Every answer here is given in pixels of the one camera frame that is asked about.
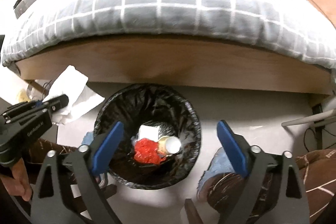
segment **gray plaid duvet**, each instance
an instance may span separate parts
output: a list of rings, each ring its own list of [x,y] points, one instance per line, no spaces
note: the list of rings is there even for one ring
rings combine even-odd
[[[77,37],[123,33],[230,39],[336,68],[336,30],[306,0],[37,0],[6,35],[1,62]]]

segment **trash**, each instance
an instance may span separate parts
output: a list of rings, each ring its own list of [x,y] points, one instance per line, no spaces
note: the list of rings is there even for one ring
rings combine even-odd
[[[139,137],[138,140],[143,138],[152,140],[154,142],[159,141],[159,127],[150,127],[142,124],[139,129]]]
[[[29,99],[29,97],[27,95],[27,91],[22,89],[17,94],[16,101],[17,101],[17,103],[21,103],[21,102],[30,102],[31,100]]]
[[[166,157],[160,157],[158,154],[158,143],[152,140],[143,138],[134,146],[134,159],[143,164],[159,165]]]
[[[135,189],[155,190],[183,180],[193,168],[201,148],[200,121],[190,102],[172,87],[154,84],[130,85],[112,95],[95,122],[94,134],[102,134],[116,121],[124,124],[124,139],[110,162],[110,174]],[[159,127],[159,138],[175,136],[180,151],[159,165],[134,159],[142,125]]]
[[[179,138],[175,136],[163,136],[159,139],[158,152],[165,156],[176,154],[181,150],[181,146],[182,143]]]

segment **white grid pattern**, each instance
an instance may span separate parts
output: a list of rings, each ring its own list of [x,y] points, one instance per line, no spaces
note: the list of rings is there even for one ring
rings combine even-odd
[[[318,186],[318,187],[315,187],[315,188],[313,188],[313,189],[307,190],[306,193],[309,193],[309,192],[311,192],[311,191],[313,191],[313,190],[319,189],[320,187],[326,186],[326,185],[328,185],[328,184],[330,184],[330,183],[332,183],[332,182],[334,182],[334,181],[336,181],[336,179],[333,179],[333,180],[331,180],[331,181],[328,181],[328,182],[326,182],[326,183],[324,183],[324,184],[322,184],[322,185],[320,185],[320,186]]]
[[[329,195],[331,195],[331,196],[334,196],[334,195],[335,195],[332,191],[330,191],[330,190],[328,190],[328,189],[326,189],[326,188],[319,187],[319,189],[320,189],[321,191],[323,191],[323,192],[326,192],[327,194],[329,194]]]
[[[316,215],[317,213],[319,213],[320,211],[322,211],[325,207],[327,207],[329,205],[329,203],[327,203],[326,205],[324,205],[321,209],[319,209],[318,211],[316,211],[315,213],[313,213],[310,217],[313,217],[314,215]]]
[[[132,4],[125,4],[126,0],[120,0],[117,5],[109,5],[112,0],[63,0],[62,5],[49,5],[55,1],[38,0],[19,18],[17,32],[12,37],[5,37],[1,50],[1,61],[4,65],[27,58],[48,45],[77,37],[117,33],[177,33],[230,38],[250,45],[258,42],[260,47],[285,53],[308,63],[336,68],[336,30],[305,0],[216,0],[221,1],[220,5],[212,5],[213,0],[195,0],[194,4],[190,4],[190,0],[185,3],[162,0],[151,0],[147,3],[127,1]],[[92,7],[91,10],[82,10],[83,3],[87,4],[85,7]],[[247,8],[239,10],[238,4]],[[163,12],[162,8],[166,7],[178,9],[165,9]],[[153,8],[156,12],[150,18]],[[116,15],[120,13],[118,20],[121,25],[111,25],[106,30],[99,24],[104,21],[102,19],[109,20],[107,17],[114,11]],[[132,12],[133,18],[127,14],[128,11]],[[174,14],[181,11],[183,15]],[[220,20],[212,18],[212,14],[216,12],[220,15],[224,15],[220,12],[229,12],[229,16],[221,16]],[[202,18],[204,15],[207,20],[205,24]],[[246,26],[236,28],[237,24],[241,24],[237,15],[240,18],[243,16]],[[41,17],[42,27],[36,24]],[[177,22],[170,22],[169,18],[177,18]],[[183,18],[182,25],[179,25],[179,18]],[[71,20],[71,26],[65,24],[67,20]],[[154,25],[147,24],[146,21],[152,21]],[[76,24],[94,28],[79,32]],[[284,37],[284,30],[291,37]],[[315,45],[318,52],[312,54],[310,44]]]

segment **wooden bed frame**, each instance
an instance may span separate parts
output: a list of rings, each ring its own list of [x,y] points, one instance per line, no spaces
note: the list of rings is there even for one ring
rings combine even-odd
[[[183,35],[81,38],[16,65],[25,80],[55,79],[74,65],[97,82],[332,93],[324,68],[231,41]]]

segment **black garbage bag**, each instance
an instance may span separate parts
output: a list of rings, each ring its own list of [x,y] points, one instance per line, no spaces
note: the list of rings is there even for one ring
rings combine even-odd
[[[112,95],[95,122],[94,134],[105,133],[116,121],[124,124],[124,138],[111,162],[110,173],[120,183],[135,189],[156,190],[183,180],[193,168],[201,148],[201,127],[192,105],[165,85],[135,84]],[[180,153],[160,165],[134,160],[132,138],[141,125],[160,126],[159,137],[177,136]]]

